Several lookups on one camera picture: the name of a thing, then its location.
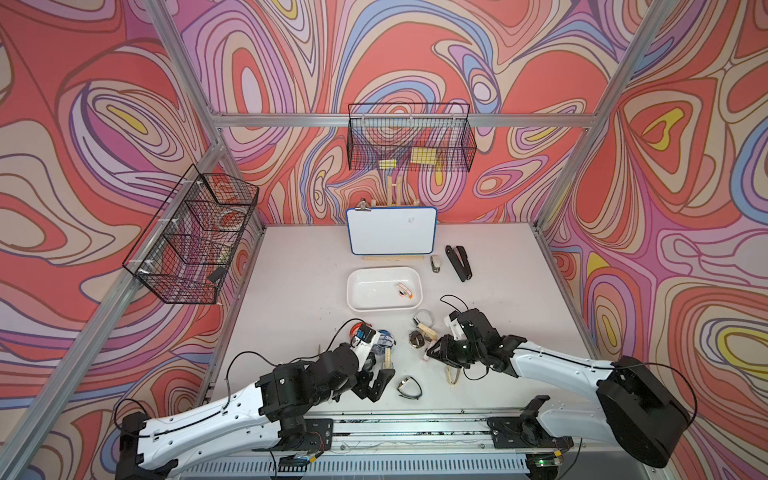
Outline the large beige square watch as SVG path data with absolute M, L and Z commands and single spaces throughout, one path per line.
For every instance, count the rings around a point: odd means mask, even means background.
M 446 374 L 446 380 L 451 385 L 454 386 L 458 383 L 459 379 L 462 375 L 462 368 L 461 367 L 452 367 L 452 366 L 446 366 L 445 367 L 445 374 Z

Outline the cream strap watch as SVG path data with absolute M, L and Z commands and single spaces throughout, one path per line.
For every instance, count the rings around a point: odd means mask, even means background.
M 437 332 L 430 326 L 423 323 L 417 323 L 416 327 L 421 332 L 427 343 L 436 342 L 438 340 L 439 336 Z

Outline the orange white band watch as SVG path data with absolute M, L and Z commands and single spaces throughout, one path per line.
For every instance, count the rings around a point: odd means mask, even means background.
M 403 282 L 398 282 L 395 285 L 395 288 L 400 297 L 406 298 L 408 300 L 413 300 L 415 298 L 414 290 L 410 285 Z

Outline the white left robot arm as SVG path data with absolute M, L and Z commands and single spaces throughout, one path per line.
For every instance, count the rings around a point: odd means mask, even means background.
M 209 460 L 246 450 L 286 452 L 304 467 L 332 445 L 330 419 L 306 414 L 348 391 L 376 402 L 394 376 L 392 349 L 360 341 L 277 365 L 225 398 L 184 414 L 126 416 L 120 427 L 118 479 L 169 479 Z

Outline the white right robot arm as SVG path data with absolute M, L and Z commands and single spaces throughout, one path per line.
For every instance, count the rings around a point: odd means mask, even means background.
M 541 381 L 592 403 L 589 410 L 554 407 L 537 414 L 536 423 L 551 437 L 618 445 L 635 460 L 664 468 L 693 423 L 650 366 L 634 357 L 579 358 L 501 335 L 477 308 L 451 313 L 447 324 L 449 333 L 430 346 L 429 358 L 459 370 L 480 363 L 490 372 Z

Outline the blue translucent watch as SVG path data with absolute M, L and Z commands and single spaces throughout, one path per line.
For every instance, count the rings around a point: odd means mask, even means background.
M 379 330 L 379 337 L 377 343 L 372 347 L 372 352 L 376 356 L 385 356 L 388 349 L 392 349 L 396 345 L 396 341 L 392 334 L 387 330 Z

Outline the dark brown leather watch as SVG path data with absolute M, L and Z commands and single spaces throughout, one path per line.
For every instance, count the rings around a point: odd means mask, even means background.
M 414 349 L 421 349 L 426 344 L 425 337 L 420 331 L 416 331 L 416 330 L 411 331 L 409 333 L 408 339 L 409 339 L 409 344 Z

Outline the white plastic storage box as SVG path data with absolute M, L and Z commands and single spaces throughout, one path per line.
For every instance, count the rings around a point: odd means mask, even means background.
M 403 282 L 414 290 L 415 298 L 400 297 L 395 285 Z M 358 313 L 415 311 L 423 302 L 419 273 L 411 267 L 375 267 L 353 271 L 347 279 L 346 300 Z

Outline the black stapler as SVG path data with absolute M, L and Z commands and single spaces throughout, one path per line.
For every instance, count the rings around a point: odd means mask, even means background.
M 461 282 L 470 280 L 473 276 L 468 254 L 464 246 L 445 246 L 445 254 Z

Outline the small grey stapler remover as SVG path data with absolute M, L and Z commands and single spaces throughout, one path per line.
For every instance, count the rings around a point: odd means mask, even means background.
M 430 265 L 433 273 L 439 273 L 441 271 L 441 260 L 438 255 L 430 256 Z

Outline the small white whiteboard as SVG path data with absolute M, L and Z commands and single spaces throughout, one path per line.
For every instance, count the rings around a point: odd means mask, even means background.
M 428 255 L 434 251 L 434 207 L 370 207 L 346 211 L 350 249 L 358 256 Z

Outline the yellow sticky notes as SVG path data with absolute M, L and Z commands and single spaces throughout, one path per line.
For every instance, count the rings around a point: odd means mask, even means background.
M 410 152 L 412 165 L 435 165 L 437 163 L 437 150 L 429 147 L 413 147 Z

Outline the small yellow note pad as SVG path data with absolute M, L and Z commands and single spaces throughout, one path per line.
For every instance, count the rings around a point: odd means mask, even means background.
M 380 170 L 394 170 L 397 168 L 397 161 L 395 159 L 384 159 L 378 162 L 378 168 Z

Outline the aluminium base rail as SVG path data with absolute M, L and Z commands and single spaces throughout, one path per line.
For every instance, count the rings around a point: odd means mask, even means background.
M 648 479 L 613 445 L 555 439 L 519 412 L 338 414 L 315 458 L 251 450 L 212 460 L 184 479 Z

